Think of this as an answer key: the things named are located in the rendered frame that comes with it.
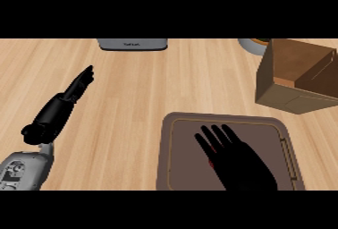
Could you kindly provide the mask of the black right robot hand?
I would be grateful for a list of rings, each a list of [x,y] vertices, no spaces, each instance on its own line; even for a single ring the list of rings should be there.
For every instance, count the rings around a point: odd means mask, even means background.
[[[201,126],[196,142],[207,154],[226,191],[276,191],[278,182],[257,152],[239,139],[232,128]]]

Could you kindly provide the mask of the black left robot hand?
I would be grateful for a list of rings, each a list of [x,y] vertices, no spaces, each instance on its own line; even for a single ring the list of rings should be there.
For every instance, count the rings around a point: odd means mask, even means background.
[[[49,144],[55,141],[69,119],[74,106],[93,80],[93,67],[89,66],[67,90],[50,98],[33,123],[22,128],[21,134],[27,144]]]

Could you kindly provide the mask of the brown tray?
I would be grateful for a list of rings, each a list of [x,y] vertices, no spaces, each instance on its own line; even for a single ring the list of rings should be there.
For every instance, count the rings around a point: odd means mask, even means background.
[[[224,189],[195,135],[202,126],[229,126],[264,161],[282,191],[306,188],[284,123],[270,117],[170,113],[162,120],[157,188],[171,191]]]

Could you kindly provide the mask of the grey appliance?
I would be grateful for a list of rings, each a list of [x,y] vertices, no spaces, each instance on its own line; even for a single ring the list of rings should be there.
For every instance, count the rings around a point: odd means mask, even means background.
[[[100,38],[98,43],[109,51],[158,51],[168,47],[165,38]]]

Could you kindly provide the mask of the grey plant pot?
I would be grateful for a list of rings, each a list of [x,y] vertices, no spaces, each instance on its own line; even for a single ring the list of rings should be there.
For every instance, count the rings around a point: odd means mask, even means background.
[[[239,45],[254,55],[264,55],[269,46],[267,38],[239,38]]]

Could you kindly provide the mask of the brown cardboard box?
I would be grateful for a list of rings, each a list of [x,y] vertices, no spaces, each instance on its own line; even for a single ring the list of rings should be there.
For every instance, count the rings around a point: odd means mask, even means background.
[[[338,51],[273,38],[257,68],[255,102],[292,114],[338,106]]]

